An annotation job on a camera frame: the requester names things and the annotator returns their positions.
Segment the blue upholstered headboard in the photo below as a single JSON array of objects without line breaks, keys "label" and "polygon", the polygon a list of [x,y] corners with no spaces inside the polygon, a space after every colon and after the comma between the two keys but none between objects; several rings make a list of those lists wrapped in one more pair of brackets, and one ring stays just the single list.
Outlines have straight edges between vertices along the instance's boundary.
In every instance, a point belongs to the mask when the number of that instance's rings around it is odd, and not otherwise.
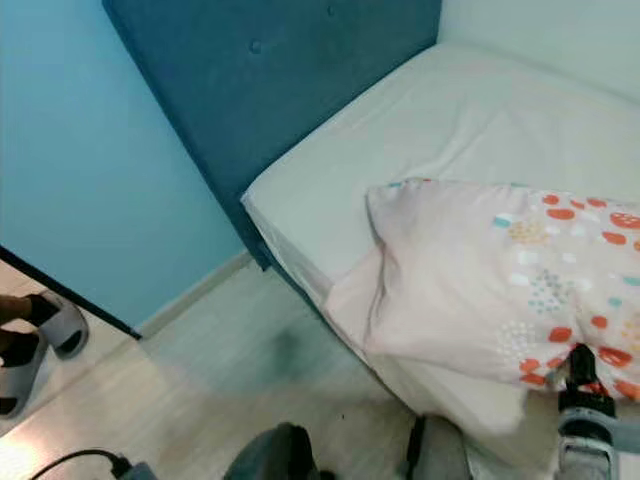
[{"label": "blue upholstered headboard", "polygon": [[274,160],[436,41],[441,0],[104,0],[251,254],[240,196]]}]

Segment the cable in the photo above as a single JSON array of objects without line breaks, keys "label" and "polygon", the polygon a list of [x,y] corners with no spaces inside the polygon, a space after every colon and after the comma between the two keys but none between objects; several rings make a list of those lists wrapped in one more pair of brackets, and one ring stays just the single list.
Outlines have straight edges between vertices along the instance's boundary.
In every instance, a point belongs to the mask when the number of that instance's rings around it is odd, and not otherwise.
[{"label": "cable", "polygon": [[127,460],[125,457],[119,457],[114,453],[108,452],[106,450],[101,450],[99,448],[92,448],[87,450],[78,450],[77,452],[73,452],[68,455],[65,455],[64,457],[59,458],[55,462],[50,463],[49,465],[44,467],[42,470],[38,471],[38,473],[33,475],[29,480],[37,480],[38,478],[42,478],[42,476],[45,473],[49,472],[50,470],[53,470],[58,465],[68,460],[71,460],[72,458],[83,457],[86,455],[98,455],[108,459],[111,462],[111,473],[115,478],[118,478],[124,475],[131,468],[133,468],[129,460]]}]

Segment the bed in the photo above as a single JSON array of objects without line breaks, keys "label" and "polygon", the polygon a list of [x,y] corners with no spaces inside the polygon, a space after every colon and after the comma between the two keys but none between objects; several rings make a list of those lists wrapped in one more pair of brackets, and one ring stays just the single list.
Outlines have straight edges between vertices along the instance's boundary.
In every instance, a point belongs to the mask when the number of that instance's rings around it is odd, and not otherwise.
[{"label": "bed", "polygon": [[548,472],[554,397],[360,348],[373,293],[345,279],[380,262],[364,195],[423,176],[638,201],[640,108],[475,47],[432,46],[435,0],[105,6],[256,260],[413,410]]}]

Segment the gray sandal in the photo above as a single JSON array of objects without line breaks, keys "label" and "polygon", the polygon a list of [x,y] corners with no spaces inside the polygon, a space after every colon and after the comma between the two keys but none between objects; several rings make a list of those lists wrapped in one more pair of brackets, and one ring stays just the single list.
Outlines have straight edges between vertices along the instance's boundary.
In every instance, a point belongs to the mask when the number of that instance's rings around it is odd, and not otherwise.
[{"label": "gray sandal", "polygon": [[20,415],[29,400],[36,375],[49,346],[44,335],[38,333],[38,337],[40,341],[29,363],[19,367],[0,367],[0,398],[16,400],[11,411],[0,414],[0,420],[8,420]]},{"label": "gray sandal", "polygon": [[[44,322],[38,329],[47,337],[53,351],[61,360],[75,357],[89,340],[89,325],[78,307],[66,298],[46,290],[40,294],[47,301],[58,307],[58,312]],[[74,334],[79,334],[78,343],[72,350],[60,348]]]}]

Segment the white bed sheet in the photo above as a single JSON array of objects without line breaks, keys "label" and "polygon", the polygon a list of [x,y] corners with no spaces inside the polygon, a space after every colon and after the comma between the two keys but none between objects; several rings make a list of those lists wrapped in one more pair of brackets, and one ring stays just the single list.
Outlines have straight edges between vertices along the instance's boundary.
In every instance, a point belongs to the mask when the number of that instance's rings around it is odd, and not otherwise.
[{"label": "white bed sheet", "polygon": [[[425,176],[638,201],[638,132],[636,105],[441,44],[320,126],[258,177],[243,202],[277,260],[363,356],[370,292],[341,279],[362,262],[375,272],[369,186]],[[363,358],[412,408],[445,413],[509,462],[553,463],[554,399],[407,360]]]}]

